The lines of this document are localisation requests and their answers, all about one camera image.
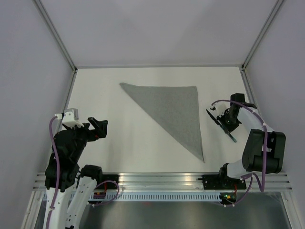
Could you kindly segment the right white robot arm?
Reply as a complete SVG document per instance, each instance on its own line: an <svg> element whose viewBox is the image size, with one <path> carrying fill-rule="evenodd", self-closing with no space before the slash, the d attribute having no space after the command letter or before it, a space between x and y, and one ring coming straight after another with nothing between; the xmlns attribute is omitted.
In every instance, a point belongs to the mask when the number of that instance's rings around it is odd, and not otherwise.
<svg viewBox="0 0 305 229"><path fill-rule="evenodd" d="M227 101L213 102L206 112L233 142L237 140L232 133L240 125L246 128L248 138L241 159L224 164L216 175L202 176L204 189L245 189L245 180L254 176L264 191L266 175L282 170L285 134L272 129L258 114L256 105L246 102L241 93L231 95Z"/></svg>

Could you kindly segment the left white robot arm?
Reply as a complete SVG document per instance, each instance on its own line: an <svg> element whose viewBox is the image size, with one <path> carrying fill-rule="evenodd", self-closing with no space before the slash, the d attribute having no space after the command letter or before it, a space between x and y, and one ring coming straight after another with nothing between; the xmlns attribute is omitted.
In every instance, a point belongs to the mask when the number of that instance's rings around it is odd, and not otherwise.
<svg viewBox="0 0 305 229"><path fill-rule="evenodd" d="M47 203L43 227L77 229L90 195L104 184L101 167L80 168L78 161L88 142L107 136L108 121L89 117L86 123L80 123L65 114L53 118L56 119L62 120L64 130L50 134L53 153L45 170Z"/></svg>

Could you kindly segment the grey cloth napkin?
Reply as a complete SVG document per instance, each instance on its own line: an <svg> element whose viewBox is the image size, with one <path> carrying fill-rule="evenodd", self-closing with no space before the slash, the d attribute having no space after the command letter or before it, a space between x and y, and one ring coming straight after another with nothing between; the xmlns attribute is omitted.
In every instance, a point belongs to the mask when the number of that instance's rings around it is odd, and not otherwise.
<svg viewBox="0 0 305 229"><path fill-rule="evenodd" d="M120 83L157 124L179 144L204 162L196 86L137 86Z"/></svg>

